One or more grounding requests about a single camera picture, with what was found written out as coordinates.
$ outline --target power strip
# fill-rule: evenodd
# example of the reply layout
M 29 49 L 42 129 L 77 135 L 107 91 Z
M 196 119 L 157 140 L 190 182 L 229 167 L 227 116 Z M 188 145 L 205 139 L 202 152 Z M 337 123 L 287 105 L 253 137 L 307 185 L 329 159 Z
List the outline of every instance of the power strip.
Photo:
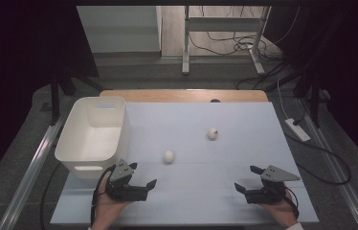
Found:
M 296 136 L 298 136 L 299 139 L 301 139 L 301 141 L 305 142 L 310 140 L 310 137 L 307 135 L 307 133 L 305 133 L 305 131 L 301 128 L 301 126 L 293 125 L 293 123 L 295 122 L 293 118 L 289 118 L 284 122 L 289 126 L 290 129 L 292 129 L 292 131 L 296 134 Z

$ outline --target wooden floor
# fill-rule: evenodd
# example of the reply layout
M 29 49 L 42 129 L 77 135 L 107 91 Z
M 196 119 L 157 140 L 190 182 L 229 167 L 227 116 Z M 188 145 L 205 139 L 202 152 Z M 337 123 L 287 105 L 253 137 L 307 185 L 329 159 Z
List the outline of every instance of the wooden floor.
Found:
M 260 17 L 263 7 L 190 7 L 190 17 Z M 181 57 L 184 44 L 185 33 L 185 8 L 183 6 L 163 6 L 163 30 L 162 30 L 162 57 Z M 254 35 L 255 33 L 236 33 L 235 36 Z M 232 38 L 233 32 L 190 32 L 190 38 L 196 46 L 213 50 L 220 54 L 229 54 L 235 50 L 235 41 L 232 39 L 225 41 L 215 41 L 213 39 Z M 261 39 L 267 44 L 267 54 L 278 54 L 279 49 L 264 37 Z M 244 39 L 245 42 L 254 42 L 252 38 Z M 191 56 L 217 56 L 207 50 L 196 48 L 190 41 Z M 238 51 L 231 56 L 249 56 L 248 51 Z

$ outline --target ball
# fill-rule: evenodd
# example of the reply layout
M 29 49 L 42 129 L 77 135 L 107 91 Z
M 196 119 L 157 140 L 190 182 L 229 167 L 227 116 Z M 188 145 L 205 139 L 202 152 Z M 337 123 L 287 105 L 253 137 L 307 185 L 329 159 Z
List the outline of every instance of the ball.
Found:
M 218 136 L 218 131 L 215 127 L 211 127 L 207 132 L 207 135 L 209 136 L 209 138 L 215 139 Z
M 167 150 L 164 153 L 164 161 L 167 164 L 170 164 L 175 159 L 175 153 L 172 150 Z

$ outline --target sleeve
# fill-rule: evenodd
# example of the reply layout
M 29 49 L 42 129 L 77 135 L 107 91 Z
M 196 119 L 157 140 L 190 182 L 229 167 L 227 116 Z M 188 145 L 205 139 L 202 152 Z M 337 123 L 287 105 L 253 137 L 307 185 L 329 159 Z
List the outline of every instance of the sleeve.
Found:
M 298 222 L 293 226 L 286 228 L 286 230 L 304 230 L 302 225 Z

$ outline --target person's arm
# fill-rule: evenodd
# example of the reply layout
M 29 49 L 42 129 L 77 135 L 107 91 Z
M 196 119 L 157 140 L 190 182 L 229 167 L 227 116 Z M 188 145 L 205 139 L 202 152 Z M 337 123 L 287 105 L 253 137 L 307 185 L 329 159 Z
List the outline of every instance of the person's arm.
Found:
M 92 230 L 107 230 L 111 224 L 120 215 L 120 212 L 132 201 L 119 202 L 112 200 L 107 194 L 104 193 L 107 178 L 101 182 L 99 186 L 99 196 L 96 203 L 95 221 L 91 227 Z
M 286 197 L 292 199 L 289 191 L 286 190 Z M 285 228 L 286 230 L 302 230 L 302 225 L 298 223 L 298 220 L 293 213 L 293 209 L 286 201 L 282 200 L 275 204 L 259 204 L 266 209 L 275 221 Z

